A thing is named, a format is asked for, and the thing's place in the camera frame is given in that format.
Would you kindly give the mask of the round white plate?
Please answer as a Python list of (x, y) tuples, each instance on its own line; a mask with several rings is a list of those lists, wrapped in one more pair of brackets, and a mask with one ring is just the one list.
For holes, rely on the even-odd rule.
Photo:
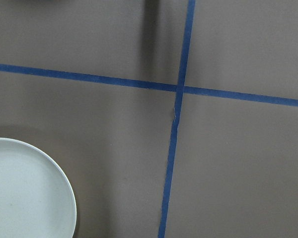
[(72, 238), (76, 217), (60, 166), (35, 146), (0, 138), (0, 238)]

